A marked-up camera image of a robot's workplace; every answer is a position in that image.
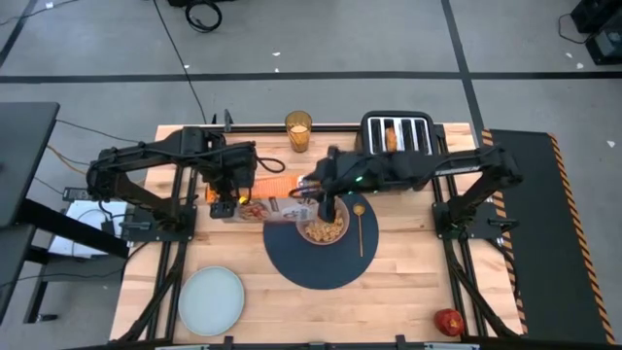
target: glass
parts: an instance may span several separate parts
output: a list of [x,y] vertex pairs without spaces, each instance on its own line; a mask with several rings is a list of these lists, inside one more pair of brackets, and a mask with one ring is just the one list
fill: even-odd
[[303,111],[294,111],[285,117],[285,128],[294,151],[302,153],[309,148],[312,124],[311,116]]

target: orange and black hazard stripe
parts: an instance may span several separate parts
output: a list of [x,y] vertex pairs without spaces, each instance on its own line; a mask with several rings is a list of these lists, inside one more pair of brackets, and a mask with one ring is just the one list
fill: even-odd
[[[493,134],[490,133],[490,130],[484,129],[482,131],[482,142],[486,146],[493,146]],[[505,203],[503,202],[503,193],[495,192],[493,193],[493,203],[497,209],[497,215],[502,218],[506,218],[505,214]],[[503,233],[503,246],[502,248],[505,250],[507,255],[514,259],[514,251],[512,249],[512,235],[511,233],[504,232]],[[512,286],[512,289],[516,289],[516,275],[514,274],[514,268],[512,267],[512,263],[505,259],[505,267],[507,268],[507,276],[509,278],[509,283]],[[516,309],[518,310],[518,317],[521,320],[521,326],[523,327],[523,333],[527,334],[527,322],[525,321],[525,311],[523,310],[523,300],[520,297],[520,291],[517,291],[516,295],[518,298],[516,299]]]
[[592,258],[590,257],[590,250],[587,247],[587,240],[585,238],[585,233],[583,232],[583,227],[581,226],[581,221],[579,220],[578,210],[576,209],[576,204],[574,203],[574,198],[572,196],[572,190],[570,189],[570,181],[566,173],[566,168],[564,167],[564,160],[562,159],[562,153],[560,152],[560,148],[557,144],[557,139],[555,138],[555,136],[553,134],[549,134],[549,136],[551,138],[553,152],[555,153],[555,159],[557,160],[557,166],[559,167],[559,170],[560,170],[560,176],[562,177],[562,185],[564,186],[564,190],[566,191],[566,198],[568,200],[568,206],[570,210],[570,215],[572,216],[572,222],[574,223],[574,231],[576,232],[576,238],[581,248],[581,254],[583,255],[583,262],[585,263],[587,275],[590,278],[590,283],[592,285],[592,291],[594,291],[594,299],[596,300],[596,304],[598,305],[599,314],[601,315],[601,321],[603,322],[603,328],[605,329],[606,341],[609,344],[615,344],[615,338],[613,337],[613,329],[611,328],[611,324],[609,323],[609,319],[606,315],[605,303],[603,302],[603,294],[601,293],[601,288],[599,287],[599,283],[596,278],[596,271],[594,269],[594,265],[592,264]]

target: white plate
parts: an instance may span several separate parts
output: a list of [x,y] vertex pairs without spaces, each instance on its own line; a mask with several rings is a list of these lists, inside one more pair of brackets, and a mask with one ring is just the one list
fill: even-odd
[[230,329],[244,308],[240,278],[221,266],[196,271],[182,288],[179,316],[192,333],[211,336]]

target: wooden table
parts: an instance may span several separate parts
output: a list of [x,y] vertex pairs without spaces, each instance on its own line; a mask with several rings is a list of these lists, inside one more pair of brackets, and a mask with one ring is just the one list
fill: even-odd
[[[446,123],[450,151],[474,148],[468,123]],[[161,125],[160,140],[182,125]],[[275,157],[287,165],[286,174],[313,170],[326,155],[328,145],[352,150],[354,133],[313,132],[309,151],[291,151],[285,133],[231,133],[227,143],[255,140],[260,156]],[[170,194],[172,165],[152,168],[145,187],[159,195]],[[257,177],[274,176],[261,167]],[[477,174],[456,177],[459,192],[465,191]],[[449,193],[441,181],[445,200]],[[270,262],[259,224],[226,224],[209,217],[209,206],[199,184],[198,218],[194,240],[188,247],[184,269],[186,281],[198,269],[221,265],[235,272],[244,284],[246,304],[242,316],[226,334],[195,335],[177,319],[175,343],[222,343],[233,335],[236,343],[292,342],[393,342],[396,334],[407,341],[457,340],[437,331],[433,314],[453,307],[449,274],[442,242],[432,221],[432,186],[421,192],[368,195],[380,227],[378,250],[367,271],[354,282],[329,291],[308,290],[283,277]],[[156,280],[161,243],[151,243],[127,265],[111,338],[127,331],[151,298]],[[517,333],[521,324],[502,255],[484,241],[470,243],[479,290],[493,309]],[[466,318],[475,334],[469,298]],[[168,300],[160,308],[158,336],[163,336]]]

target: spoon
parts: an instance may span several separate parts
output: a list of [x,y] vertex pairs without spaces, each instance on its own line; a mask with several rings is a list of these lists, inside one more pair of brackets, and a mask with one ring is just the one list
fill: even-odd
[[361,215],[365,212],[365,206],[357,203],[354,205],[354,213],[359,217],[359,246],[361,257],[363,257],[363,226],[361,225]]

